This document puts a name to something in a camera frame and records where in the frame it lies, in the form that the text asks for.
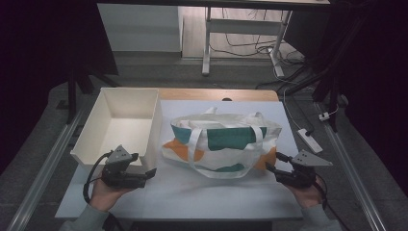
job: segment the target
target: white storage box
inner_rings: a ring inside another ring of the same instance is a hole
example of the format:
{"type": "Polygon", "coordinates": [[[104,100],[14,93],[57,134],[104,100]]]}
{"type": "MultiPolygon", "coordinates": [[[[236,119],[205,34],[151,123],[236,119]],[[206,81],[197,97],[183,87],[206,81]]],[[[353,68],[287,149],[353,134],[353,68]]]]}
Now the white storage box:
{"type": "Polygon", "coordinates": [[[143,174],[156,167],[161,126],[158,90],[102,88],[71,155],[90,172],[99,157],[122,145],[131,154],[139,153],[127,171],[143,174]]]}

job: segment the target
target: white power strip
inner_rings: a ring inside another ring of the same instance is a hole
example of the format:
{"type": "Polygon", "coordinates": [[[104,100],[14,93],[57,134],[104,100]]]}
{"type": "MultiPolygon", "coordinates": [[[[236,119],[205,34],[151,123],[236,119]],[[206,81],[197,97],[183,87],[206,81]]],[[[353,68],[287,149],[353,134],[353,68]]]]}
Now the white power strip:
{"type": "Polygon", "coordinates": [[[313,139],[312,136],[306,136],[306,129],[302,128],[297,131],[297,134],[303,139],[303,141],[306,142],[306,144],[312,149],[312,151],[316,154],[321,152],[323,149],[320,147],[320,145],[313,139]]]}

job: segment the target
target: bag strap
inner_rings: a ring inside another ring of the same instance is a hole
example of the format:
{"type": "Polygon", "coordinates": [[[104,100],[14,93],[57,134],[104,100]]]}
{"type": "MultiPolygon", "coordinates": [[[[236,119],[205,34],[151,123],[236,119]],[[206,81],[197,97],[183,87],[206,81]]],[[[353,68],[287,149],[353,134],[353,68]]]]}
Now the bag strap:
{"type": "MultiPolygon", "coordinates": [[[[262,130],[260,127],[251,126],[251,128],[255,133],[256,141],[253,143],[249,143],[243,151],[251,150],[250,153],[253,153],[253,155],[257,155],[259,153],[259,150],[262,149],[263,134],[262,134],[262,130]]],[[[193,129],[191,131],[189,143],[187,144],[189,148],[188,159],[189,159],[189,165],[191,168],[195,169],[199,173],[209,178],[216,178],[216,179],[240,178],[240,177],[245,176],[252,169],[252,167],[245,167],[244,169],[239,170],[239,171],[218,172],[218,171],[211,171],[211,170],[197,168],[194,163],[194,153],[195,153],[195,148],[197,147],[198,139],[201,135],[201,132],[202,132],[202,129],[200,128],[193,129]]]]}

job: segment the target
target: person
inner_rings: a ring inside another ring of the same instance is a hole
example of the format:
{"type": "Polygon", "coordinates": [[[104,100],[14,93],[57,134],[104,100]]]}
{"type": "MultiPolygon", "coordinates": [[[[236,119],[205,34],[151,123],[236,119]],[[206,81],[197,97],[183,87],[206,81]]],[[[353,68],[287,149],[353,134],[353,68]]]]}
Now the person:
{"type": "MultiPolygon", "coordinates": [[[[320,192],[315,187],[296,189],[285,185],[300,205],[304,225],[300,231],[341,231],[337,220],[329,219],[321,205],[320,192]]],[[[102,226],[109,215],[109,210],[129,189],[113,189],[101,179],[93,185],[90,203],[75,221],[66,221],[60,231],[103,230],[102,226]]]]}

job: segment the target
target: hand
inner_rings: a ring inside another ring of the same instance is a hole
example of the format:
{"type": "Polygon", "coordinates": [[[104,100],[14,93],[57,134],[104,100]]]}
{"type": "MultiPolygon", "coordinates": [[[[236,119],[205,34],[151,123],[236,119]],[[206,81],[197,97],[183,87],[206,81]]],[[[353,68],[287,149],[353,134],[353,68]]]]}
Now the hand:
{"type": "MultiPolygon", "coordinates": [[[[321,185],[319,178],[317,178],[316,182],[321,185]]],[[[297,189],[288,185],[284,186],[293,193],[297,203],[303,209],[316,206],[322,202],[321,194],[315,186],[311,186],[307,189],[297,189]]]]}
{"type": "Polygon", "coordinates": [[[107,186],[101,179],[98,179],[93,184],[92,197],[89,205],[99,211],[108,212],[125,193],[132,190],[133,189],[114,189],[107,186]]]}

